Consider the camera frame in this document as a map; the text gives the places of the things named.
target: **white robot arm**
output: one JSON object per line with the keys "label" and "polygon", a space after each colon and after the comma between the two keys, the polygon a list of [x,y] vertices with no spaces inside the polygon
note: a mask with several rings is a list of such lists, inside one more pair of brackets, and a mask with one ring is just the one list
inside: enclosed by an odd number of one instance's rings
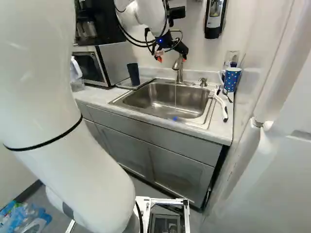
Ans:
{"label": "white robot arm", "polygon": [[[161,0],[115,1],[118,9],[126,8],[119,13],[124,26],[144,23],[161,36],[166,20]],[[133,218],[134,186],[91,136],[69,86],[73,1],[3,0],[1,5],[4,145],[48,187],[57,208],[69,209],[92,232],[123,232]],[[170,37],[163,40],[169,44]],[[187,55],[188,49],[180,52]]]}
{"label": "white robot arm", "polygon": [[[130,42],[131,39],[134,38],[131,38],[131,36],[127,33],[126,28],[139,24],[145,24],[155,37],[153,45],[158,45],[159,50],[175,50],[179,52],[184,59],[187,59],[189,51],[188,47],[181,41],[181,39],[172,38],[171,31],[169,29],[170,23],[167,19],[167,11],[169,10],[167,9],[167,7],[169,7],[167,0],[164,0],[163,2],[162,0],[114,0],[114,3],[118,19],[121,22],[121,30]],[[170,12],[170,15],[170,22],[173,23],[174,16],[172,15],[175,14]]]}

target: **floor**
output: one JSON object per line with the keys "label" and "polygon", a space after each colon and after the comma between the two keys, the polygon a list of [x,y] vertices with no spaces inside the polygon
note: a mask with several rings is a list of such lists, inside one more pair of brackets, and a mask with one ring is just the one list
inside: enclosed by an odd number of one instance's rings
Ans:
{"label": "floor", "polygon": [[[137,196],[147,196],[152,198],[170,198],[158,190],[146,185],[145,183],[132,177]],[[44,229],[43,233],[65,233],[71,219],[54,208],[48,201],[45,194],[45,187],[42,186],[28,200],[28,203],[34,203],[40,207],[46,208],[48,214],[53,217],[52,222]],[[202,214],[191,209],[190,210],[190,231],[191,233],[199,233]],[[80,225],[76,225],[73,233],[90,233],[87,229]]]}

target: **microwave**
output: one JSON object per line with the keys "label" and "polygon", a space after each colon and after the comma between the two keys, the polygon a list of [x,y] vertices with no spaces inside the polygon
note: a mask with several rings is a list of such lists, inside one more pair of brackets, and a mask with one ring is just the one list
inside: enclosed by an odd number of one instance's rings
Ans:
{"label": "microwave", "polygon": [[80,66],[85,83],[106,87],[129,78],[127,64],[137,62],[132,45],[127,41],[73,46],[72,55]]}

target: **blue polka dot cup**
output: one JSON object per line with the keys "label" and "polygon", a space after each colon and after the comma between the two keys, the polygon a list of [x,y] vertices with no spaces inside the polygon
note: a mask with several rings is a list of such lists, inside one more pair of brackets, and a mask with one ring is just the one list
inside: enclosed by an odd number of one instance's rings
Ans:
{"label": "blue polka dot cup", "polygon": [[242,69],[229,67],[225,70],[224,89],[228,92],[235,92],[236,86],[239,82]]}

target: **stainless steel sink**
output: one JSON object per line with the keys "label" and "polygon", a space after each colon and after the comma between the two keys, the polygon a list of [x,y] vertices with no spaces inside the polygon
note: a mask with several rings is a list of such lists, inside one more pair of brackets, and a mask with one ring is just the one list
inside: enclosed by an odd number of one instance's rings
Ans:
{"label": "stainless steel sink", "polygon": [[172,81],[157,79],[110,104],[164,119],[205,124],[212,99],[206,87],[175,85]]}

